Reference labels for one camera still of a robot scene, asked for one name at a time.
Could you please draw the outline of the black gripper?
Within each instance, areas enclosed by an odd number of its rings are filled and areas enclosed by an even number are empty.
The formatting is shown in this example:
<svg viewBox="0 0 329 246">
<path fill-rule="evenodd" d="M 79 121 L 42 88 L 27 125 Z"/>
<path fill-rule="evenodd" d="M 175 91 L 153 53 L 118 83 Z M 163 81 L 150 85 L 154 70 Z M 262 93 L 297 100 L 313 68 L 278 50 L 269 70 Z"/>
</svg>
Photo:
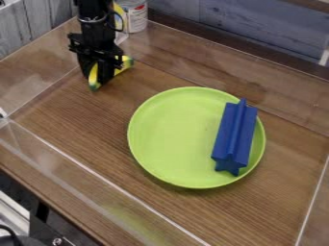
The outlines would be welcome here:
<svg viewBox="0 0 329 246">
<path fill-rule="evenodd" d="M 98 62 L 98 82 L 104 85 L 120 69 L 123 51 L 115 44 L 115 33 L 123 31 L 123 23 L 106 18 L 79 19 L 82 31 L 70 33 L 70 51 L 76 54 L 83 76 L 87 78 Z"/>
</svg>

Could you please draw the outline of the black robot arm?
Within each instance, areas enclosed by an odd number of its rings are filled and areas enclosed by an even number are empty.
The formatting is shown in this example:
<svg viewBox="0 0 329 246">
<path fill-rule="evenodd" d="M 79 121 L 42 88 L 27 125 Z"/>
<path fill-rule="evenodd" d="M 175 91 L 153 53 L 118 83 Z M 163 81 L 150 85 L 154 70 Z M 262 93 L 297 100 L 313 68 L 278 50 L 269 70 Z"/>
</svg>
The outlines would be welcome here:
<svg viewBox="0 0 329 246">
<path fill-rule="evenodd" d="M 115 0 L 75 0 L 75 5 L 82 31 L 67 35 L 68 49 L 78 56 L 90 88 L 96 90 L 123 66 L 123 50 L 115 44 L 123 18 L 115 10 Z"/>
</svg>

